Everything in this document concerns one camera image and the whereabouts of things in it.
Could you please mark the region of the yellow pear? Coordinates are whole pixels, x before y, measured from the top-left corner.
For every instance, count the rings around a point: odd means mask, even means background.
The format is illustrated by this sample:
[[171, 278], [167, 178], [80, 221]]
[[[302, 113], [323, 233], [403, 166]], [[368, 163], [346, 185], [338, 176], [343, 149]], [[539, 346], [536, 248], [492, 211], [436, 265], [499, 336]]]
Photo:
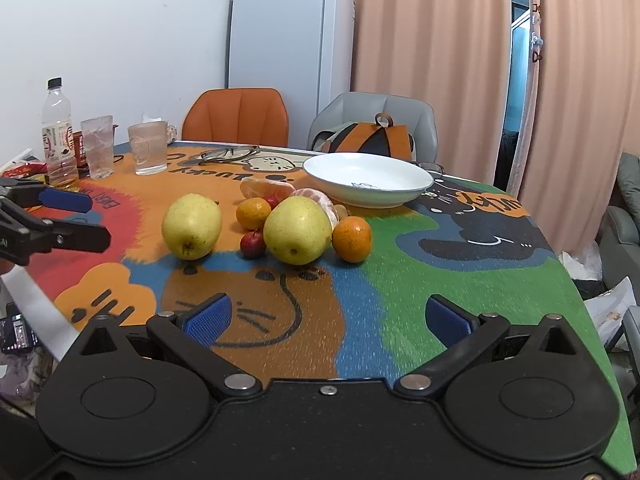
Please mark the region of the yellow pear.
[[166, 210], [162, 237], [168, 250], [181, 260], [198, 260], [213, 251], [222, 228], [219, 205], [201, 194], [189, 193]]
[[328, 248], [332, 226], [316, 202], [305, 196], [290, 196], [271, 211], [262, 235], [274, 258], [291, 266], [306, 266]]

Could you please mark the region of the plastic drink bottle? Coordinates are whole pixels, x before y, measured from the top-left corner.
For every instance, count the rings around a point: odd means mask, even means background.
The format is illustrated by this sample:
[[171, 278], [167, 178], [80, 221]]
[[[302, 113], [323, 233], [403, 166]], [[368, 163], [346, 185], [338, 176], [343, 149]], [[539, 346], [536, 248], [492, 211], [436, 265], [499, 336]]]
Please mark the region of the plastic drink bottle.
[[78, 189], [72, 109], [62, 91], [62, 78], [47, 82], [48, 95], [41, 113], [41, 135], [49, 184], [64, 191]]

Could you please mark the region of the clear ribbed glass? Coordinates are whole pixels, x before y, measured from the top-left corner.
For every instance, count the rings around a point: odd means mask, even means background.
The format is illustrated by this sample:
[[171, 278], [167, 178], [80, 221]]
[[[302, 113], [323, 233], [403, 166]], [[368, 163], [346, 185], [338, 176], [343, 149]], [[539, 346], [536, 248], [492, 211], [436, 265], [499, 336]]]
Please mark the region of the clear ribbed glass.
[[113, 116], [86, 119], [80, 125], [90, 178], [109, 177], [114, 172]]

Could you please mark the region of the front red cherry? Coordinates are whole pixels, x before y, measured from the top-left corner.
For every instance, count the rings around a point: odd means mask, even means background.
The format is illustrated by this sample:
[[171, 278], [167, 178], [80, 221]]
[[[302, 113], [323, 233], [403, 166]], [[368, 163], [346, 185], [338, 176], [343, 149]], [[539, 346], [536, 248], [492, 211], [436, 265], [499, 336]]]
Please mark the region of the front red cherry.
[[262, 231], [250, 231], [242, 236], [240, 252], [245, 259], [262, 258], [266, 251], [267, 246], [262, 236]]

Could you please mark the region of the red cherry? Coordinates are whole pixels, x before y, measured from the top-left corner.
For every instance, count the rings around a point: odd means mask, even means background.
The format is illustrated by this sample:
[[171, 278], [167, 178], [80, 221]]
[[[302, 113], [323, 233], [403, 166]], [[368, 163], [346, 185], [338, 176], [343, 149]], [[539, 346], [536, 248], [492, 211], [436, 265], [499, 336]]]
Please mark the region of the red cherry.
[[269, 204], [269, 207], [271, 209], [276, 209], [277, 206], [280, 204], [280, 200], [277, 198], [277, 196], [274, 196], [274, 195], [266, 196], [265, 201]]
[[262, 258], [266, 251], [267, 246], [262, 236], [262, 231], [250, 231], [242, 236], [240, 252], [245, 259]]

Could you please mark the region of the phone on stand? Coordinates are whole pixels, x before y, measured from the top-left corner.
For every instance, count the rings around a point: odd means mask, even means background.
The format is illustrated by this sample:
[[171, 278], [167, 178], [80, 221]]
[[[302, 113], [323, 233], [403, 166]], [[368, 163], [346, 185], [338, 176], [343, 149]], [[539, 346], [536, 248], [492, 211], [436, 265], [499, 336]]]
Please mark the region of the phone on stand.
[[6, 304], [6, 316], [0, 320], [0, 326], [3, 354], [28, 353], [39, 346], [38, 336], [14, 302]]

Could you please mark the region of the clear glass mug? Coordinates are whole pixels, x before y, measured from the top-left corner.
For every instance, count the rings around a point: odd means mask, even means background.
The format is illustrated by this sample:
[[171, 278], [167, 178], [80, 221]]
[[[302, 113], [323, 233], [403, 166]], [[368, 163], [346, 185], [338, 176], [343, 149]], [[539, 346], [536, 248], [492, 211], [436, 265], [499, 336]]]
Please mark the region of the clear glass mug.
[[152, 176], [167, 168], [167, 131], [167, 122], [163, 120], [128, 127], [129, 145], [137, 176]]

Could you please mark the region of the small orange mandarin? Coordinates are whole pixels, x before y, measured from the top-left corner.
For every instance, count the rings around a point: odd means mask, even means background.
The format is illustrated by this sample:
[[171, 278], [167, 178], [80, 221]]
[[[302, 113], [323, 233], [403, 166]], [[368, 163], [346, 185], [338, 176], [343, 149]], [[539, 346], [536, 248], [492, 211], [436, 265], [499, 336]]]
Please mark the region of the small orange mandarin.
[[243, 200], [236, 207], [235, 217], [239, 225], [247, 231], [257, 231], [262, 228], [271, 212], [269, 203], [261, 197]]

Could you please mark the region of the colourful cartoon table mat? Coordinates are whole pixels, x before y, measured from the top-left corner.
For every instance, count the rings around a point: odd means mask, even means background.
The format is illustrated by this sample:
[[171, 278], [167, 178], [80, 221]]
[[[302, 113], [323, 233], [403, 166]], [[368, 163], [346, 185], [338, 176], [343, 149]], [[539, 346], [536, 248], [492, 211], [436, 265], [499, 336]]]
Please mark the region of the colourful cartoon table mat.
[[[166, 170], [134, 172], [122, 152], [114, 174], [86, 179], [93, 207], [112, 244], [102, 254], [54, 252], [27, 272], [48, 311], [62, 316], [52, 350], [63, 354], [99, 313], [140, 325], [161, 310], [186, 310], [222, 292], [231, 323], [214, 350], [263, 382], [272, 378], [396, 379], [442, 350], [425, 326], [424, 307], [439, 294], [468, 310], [497, 312], [516, 324], [563, 315], [600, 365], [606, 364], [582, 300], [528, 212], [487, 185], [437, 176], [414, 202], [364, 215], [373, 233], [365, 262], [326, 252], [306, 266], [241, 255], [235, 211], [248, 178], [311, 184], [304, 155], [263, 151], [242, 162], [202, 166], [202, 147], [169, 150]], [[197, 262], [171, 255], [160, 235], [168, 206], [198, 193], [216, 200], [222, 231]]]

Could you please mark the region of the peeled mandarin half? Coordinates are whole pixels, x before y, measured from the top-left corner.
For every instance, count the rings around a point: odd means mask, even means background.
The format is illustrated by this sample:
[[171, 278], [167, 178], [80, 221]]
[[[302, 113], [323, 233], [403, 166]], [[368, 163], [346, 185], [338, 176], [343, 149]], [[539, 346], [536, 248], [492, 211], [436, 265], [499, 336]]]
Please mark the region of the peeled mandarin half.
[[275, 197], [278, 202], [282, 202], [292, 195], [296, 188], [286, 182], [248, 177], [241, 181], [240, 191], [245, 198]]

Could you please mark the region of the grey sofa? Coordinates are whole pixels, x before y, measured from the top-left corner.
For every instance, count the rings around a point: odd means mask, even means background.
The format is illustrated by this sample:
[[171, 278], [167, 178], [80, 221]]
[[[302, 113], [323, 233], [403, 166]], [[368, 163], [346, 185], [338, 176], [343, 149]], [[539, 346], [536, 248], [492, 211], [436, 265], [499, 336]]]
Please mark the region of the grey sofa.
[[636, 298], [639, 298], [639, 178], [639, 157], [621, 154], [598, 236], [605, 285], [612, 288], [629, 278]]

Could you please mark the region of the right pink curtain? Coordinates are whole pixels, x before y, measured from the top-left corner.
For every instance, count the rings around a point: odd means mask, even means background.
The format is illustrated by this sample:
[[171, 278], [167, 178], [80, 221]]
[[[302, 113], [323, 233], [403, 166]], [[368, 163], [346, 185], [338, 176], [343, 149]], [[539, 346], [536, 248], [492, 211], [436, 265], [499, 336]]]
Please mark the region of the right pink curtain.
[[538, 93], [520, 201], [555, 252], [596, 236], [639, 133], [639, 0], [540, 0]]

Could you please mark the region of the pink curtain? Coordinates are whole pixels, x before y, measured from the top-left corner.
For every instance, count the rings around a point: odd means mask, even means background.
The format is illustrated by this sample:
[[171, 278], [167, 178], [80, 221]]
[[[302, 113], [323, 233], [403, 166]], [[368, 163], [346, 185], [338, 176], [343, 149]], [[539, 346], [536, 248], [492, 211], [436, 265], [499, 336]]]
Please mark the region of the pink curtain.
[[555, 252], [596, 236], [639, 133], [639, 0], [540, 0], [538, 93], [520, 201]]
[[355, 0], [352, 86], [433, 107], [437, 160], [494, 180], [506, 111], [511, 0]]

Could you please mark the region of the white refrigerator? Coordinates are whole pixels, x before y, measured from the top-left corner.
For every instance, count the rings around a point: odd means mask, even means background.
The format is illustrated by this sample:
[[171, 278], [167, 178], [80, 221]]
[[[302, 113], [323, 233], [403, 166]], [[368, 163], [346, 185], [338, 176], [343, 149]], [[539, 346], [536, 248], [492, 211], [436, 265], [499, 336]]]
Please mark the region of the white refrigerator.
[[355, 18], [355, 0], [232, 0], [228, 86], [277, 90], [291, 148], [352, 86]]

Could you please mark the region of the left pink curtain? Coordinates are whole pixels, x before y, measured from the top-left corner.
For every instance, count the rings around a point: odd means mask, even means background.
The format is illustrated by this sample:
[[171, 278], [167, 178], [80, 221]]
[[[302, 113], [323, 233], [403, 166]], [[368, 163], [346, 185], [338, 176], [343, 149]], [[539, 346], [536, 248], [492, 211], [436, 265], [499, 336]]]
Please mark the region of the left pink curtain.
[[355, 0], [352, 86], [433, 107], [437, 160], [494, 180], [506, 111], [511, 0]]

